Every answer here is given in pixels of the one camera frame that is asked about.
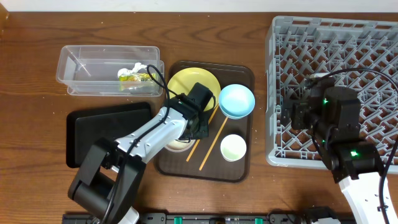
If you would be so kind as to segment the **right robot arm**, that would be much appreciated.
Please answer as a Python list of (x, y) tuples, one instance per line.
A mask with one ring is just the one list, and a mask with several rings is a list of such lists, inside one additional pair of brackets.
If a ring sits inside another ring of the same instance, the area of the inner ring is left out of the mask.
[(304, 100), (285, 99), (280, 123), (294, 130), (308, 129), (322, 162), (348, 201), (356, 223), (397, 223), (389, 198), (387, 173), (396, 153), (394, 145), (383, 162), (375, 144), (360, 137), (361, 102), (354, 89), (336, 86), (331, 73), (313, 74), (304, 85)]

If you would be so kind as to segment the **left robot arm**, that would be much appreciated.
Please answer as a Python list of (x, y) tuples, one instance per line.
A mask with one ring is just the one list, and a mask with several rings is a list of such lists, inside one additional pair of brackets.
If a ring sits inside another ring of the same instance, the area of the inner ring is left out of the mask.
[(136, 223), (133, 209), (147, 163), (173, 141), (207, 138), (209, 103), (217, 106), (221, 86), (217, 78), (196, 77), (188, 93), (169, 89), (154, 65), (146, 74), (166, 92), (163, 107), (146, 124), (122, 138), (95, 141), (68, 190), (68, 197), (94, 216), (95, 223)]

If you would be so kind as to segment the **pale green cup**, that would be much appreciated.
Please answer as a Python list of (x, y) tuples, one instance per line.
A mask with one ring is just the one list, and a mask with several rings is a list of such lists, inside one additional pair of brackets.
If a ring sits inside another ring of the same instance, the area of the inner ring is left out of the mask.
[(245, 156), (247, 145), (241, 136), (237, 134), (230, 134), (222, 139), (220, 151), (221, 155), (226, 161), (235, 162)]

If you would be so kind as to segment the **white plastic wrap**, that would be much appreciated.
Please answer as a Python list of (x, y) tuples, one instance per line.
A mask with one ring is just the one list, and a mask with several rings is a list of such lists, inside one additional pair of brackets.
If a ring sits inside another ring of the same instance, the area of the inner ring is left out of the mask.
[(118, 71), (118, 78), (130, 76), (132, 74), (138, 73), (139, 70), (147, 68), (147, 65), (144, 65), (140, 62), (134, 64), (132, 69), (122, 68)]

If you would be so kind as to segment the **green snack wrapper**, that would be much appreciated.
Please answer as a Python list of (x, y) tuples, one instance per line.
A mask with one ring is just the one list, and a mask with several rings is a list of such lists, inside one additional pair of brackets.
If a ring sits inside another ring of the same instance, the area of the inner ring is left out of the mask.
[(148, 73), (132, 73), (129, 75), (121, 75), (119, 81), (121, 82), (119, 89), (123, 91), (140, 87), (143, 84), (152, 82), (153, 79)]

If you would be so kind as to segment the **light blue bowl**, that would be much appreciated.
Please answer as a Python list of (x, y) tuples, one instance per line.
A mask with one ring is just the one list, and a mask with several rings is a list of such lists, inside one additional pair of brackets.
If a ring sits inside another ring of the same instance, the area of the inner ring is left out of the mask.
[(240, 84), (224, 87), (218, 101), (221, 112), (230, 119), (241, 119), (248, 116), (256, 104), (253, 92)]

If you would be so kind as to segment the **white bowl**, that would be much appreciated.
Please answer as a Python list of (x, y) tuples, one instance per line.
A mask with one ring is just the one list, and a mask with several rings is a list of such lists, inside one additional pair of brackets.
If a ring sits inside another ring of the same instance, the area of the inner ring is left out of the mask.
[(178, 139), (170, 142), (165, 148), (170, 152), (183, 152), (190, 149), (196, 140), (179, 141)]

